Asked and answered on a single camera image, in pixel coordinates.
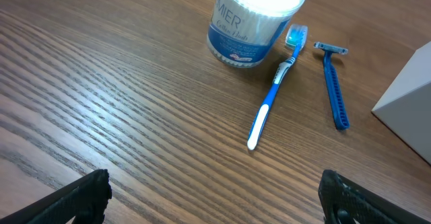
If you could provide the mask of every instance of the toothbrush handle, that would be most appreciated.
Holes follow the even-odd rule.
[[[254,150],[259,138],[261,137],[263,126],[267,120],[269,110],[271,109],[272,103],[274,102],[275,96],[281,81],[283,80],[290,67],[294,64],[295,58],[290,57],[288,60],[280,63],[278,66],[277,73],[275,74],[273,84],[269,90],[267,97],[263,100],[262,106],[256,114],[253,125],[251,126],[250,134],[248,135],[247,147],[250,150]]]
[[[350,127],[350,123],[349,118],[347,117],[347,112],[345,111],[343,96],[339,88],[337,71],[331,64],[330,54],[326,55],[325,53],[324,68],[335,126],[339,130],[345,130]]]

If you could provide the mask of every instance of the toothbrush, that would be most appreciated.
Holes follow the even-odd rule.
[[[263,126],[265,125],[265,121],[267,120],[269,110],[271,109],[272,103],[274,102],[275,95],[277,94],[281,81],[295,63],[299,52],[304,48],[307,32],[308,28],[306,26],[292,24],[289,28],[288,35],[286,37],[286,46],[293,49],[294,52],[288,60],[279,64],[277,73],[275,73],[272,87],[269,90],[267,97],[263,100],[262,106],[257,112],[247,141],[247,147],[251,151],[255,150],[257,142],[261,137]]]
[[[331,64],[331,55],[333,53],[344,55],[347,54],[349,50],[322,42],[315,42],[314,47],[320,48],[325,52],[323,57],[323,69],[325,71],[326,86],[328,88],[335,127],[339,130],[345,130],[350,127],[350,123],[347,112],[345,111],[343,95],[341,94],[338,83],[337,71]]]

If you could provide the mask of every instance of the cotton swab container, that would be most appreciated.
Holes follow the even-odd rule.
[[[254,67],[305,0],[217,0],[209,25],[207,44],[222,62]]]

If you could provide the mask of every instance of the container label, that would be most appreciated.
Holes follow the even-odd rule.
[[[265,58],[289,21],[290,17],[255,13],[235,0],[217,0],[208,38],[226,58],[239,63],[256,63]]]

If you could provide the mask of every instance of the razor head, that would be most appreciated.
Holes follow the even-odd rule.
[[[322,42],[315,42],[314,43],[314,47],[322,49],[324,51],[329,51],[329,52],[333,52],[333,53],[339,53],[341,55],[345,55],[345,54],[347,54],[349,52],[349,50],[347,48],[342,48],[342,47],[339,47],[339,46],[333,46],[333,45],[322,43]]]
[[[289,28],[288,35],[286,36],[286,46],[292,50],[296,46],[301,46],[302,50],[307,41],[308,27],[298,24],[292,24]]]

